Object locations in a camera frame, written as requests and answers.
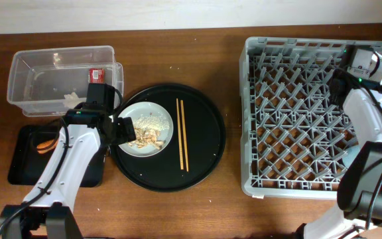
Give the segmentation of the blue cup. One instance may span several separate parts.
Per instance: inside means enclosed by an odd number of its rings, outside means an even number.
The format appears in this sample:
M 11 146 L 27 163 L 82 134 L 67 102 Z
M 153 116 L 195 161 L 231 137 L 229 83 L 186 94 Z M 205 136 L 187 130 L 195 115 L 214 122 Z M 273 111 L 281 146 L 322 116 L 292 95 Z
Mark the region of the blue cup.
M 342 162 L 346 169 L 350 168 L 351 164 L 354 162 L 360 150 L 361 150 L 361 147 L 359 145 L 354 145 L 345 150 L 346 154 L 343 156 Z

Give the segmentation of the pile of peanut shells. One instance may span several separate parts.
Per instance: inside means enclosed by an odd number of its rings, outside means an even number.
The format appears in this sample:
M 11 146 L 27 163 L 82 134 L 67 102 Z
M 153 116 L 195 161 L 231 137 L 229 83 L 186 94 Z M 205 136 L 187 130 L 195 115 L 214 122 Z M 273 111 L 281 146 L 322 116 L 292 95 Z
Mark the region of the pile of peanut shells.
M 128 143 L 128 146 L 136 146 L 137 148 L 143 148 L 146 146 L 153 146 L 155 149 L 160 150 L 164 145 L 164 141 L 159 140 L 160 131 L 151 128 L 135 128 L 136 139 Z

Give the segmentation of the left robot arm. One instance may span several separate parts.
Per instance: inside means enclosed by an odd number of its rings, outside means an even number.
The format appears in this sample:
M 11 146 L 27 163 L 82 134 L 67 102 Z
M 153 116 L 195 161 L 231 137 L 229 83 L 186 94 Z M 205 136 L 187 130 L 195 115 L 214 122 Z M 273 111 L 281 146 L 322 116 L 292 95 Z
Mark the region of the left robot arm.
M 1 212 L 0 238 L 33 238 L 40 226 L 47 238 L 82 238 L 73 210 L 90 161 L 136 139 L 131 118 L 119 115 L 121 98 L 113 86 L 89 84 L 86 101 L 59 119 L 55 150 L 35 186 L 21 204 Z

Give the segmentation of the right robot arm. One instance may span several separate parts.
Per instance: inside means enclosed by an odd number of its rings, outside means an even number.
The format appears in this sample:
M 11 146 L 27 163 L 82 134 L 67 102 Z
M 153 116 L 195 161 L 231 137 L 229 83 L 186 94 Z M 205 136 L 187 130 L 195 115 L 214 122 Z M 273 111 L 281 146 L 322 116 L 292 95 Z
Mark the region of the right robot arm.
M 300 225 L 296 238 L 357 238 L 382 227 L 382 54 L 348 45 L 329 89 L 330 102 L 351 120 L 359 152 L 339 183 L 337 203 Z

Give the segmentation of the pile of white rice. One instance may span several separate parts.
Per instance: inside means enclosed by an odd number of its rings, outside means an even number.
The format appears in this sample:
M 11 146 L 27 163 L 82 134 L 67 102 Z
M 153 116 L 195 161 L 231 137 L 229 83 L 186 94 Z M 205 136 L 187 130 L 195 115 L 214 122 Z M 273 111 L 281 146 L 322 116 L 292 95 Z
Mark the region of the pile of white rice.
M 170 122 L 162 116 L 141 116 L 133 120 L 133 125 L 140 129 L 163 131 L 170 129 Z

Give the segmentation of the white tissue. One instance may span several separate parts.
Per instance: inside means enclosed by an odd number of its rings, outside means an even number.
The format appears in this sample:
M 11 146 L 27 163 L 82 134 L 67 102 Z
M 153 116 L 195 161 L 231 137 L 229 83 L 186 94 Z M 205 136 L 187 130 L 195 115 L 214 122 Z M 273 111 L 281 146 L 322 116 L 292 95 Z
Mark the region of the white tissue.
M 73 109 L 78 104 L 83 103 L 85 101 L 86 101 L 86 98 L 79 98 L 75 92 L 72 92 L 71 94 L 64 95 L 63 104 L 66 108 Z

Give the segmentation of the wooden chopstick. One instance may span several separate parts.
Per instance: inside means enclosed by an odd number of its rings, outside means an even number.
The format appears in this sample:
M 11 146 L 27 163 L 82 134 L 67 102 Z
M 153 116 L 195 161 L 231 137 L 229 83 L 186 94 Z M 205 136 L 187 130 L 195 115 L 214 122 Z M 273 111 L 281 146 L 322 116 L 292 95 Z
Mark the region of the wooden chopstick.
M 185 121 L 185 113 L 184 113 L 184 101 L 180 100 L 180 109 L 181 109 L 181 120 L 182 120 L 182 132 L 183 132 L 183 140 L 184 140 L 184 156 L 185 156 L 185 164 L 186 171 L 189 172 L 189 162 L 188 162 L 188 145 L 187 145 L 187 135 L 186 135 L 186 121 Z
M 179 148 L 179 159 L 180 159 L 180 170 L 184 170 L 184 160 L 182 152 L 182 134 L 180 129 L 180 112 L 179 112 L 179 100 L 176 99 L 176 118 L 177 118 L 177 130 L 178 130 L 178 148 Z

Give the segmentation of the red snack wrapper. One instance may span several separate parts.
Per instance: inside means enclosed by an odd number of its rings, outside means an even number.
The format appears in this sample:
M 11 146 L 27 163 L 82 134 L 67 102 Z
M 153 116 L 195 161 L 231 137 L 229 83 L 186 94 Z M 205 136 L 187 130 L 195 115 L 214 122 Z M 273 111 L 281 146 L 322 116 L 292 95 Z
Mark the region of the red snack wrapper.
M 91 68 L 89 70 L 90 83 L 104 84 L 105 70 L 102 68 Z

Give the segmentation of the orange carrot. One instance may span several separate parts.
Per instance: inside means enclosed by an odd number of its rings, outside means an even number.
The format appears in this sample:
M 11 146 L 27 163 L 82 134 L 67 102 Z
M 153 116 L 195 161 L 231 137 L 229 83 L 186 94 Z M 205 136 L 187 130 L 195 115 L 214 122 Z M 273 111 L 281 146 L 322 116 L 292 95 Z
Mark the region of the orange carrot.
M 45 141 L 43 143 L 40 143 L 37 147 L 36 150 L 40 154 L 47 153 L 51 150 L 53 150 L 58 144 L 58 141 L 56 139 Z

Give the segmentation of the grey plate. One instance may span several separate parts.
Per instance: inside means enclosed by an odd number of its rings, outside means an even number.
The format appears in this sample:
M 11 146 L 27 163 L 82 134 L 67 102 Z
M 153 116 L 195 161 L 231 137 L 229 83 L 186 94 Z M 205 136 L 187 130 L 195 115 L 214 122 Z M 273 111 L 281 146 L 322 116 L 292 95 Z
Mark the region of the grey plate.
M 120 118 L 130 117 L 133 120 L 141 116 L 162 116 L 170 122 L 170 129 L 160 131 L 159 140 L 164 141 L 160 150 L 149 145 L 143 148 L 128 146 L 128 143 L 119 146 L 122 152 L 134 157 L 150 157 L 160 153 L 170 142 L 174 132 L 173 120 L 170 114 L 160 105 L 153 102 L 138 102 L 127 106 L 120 114 Z

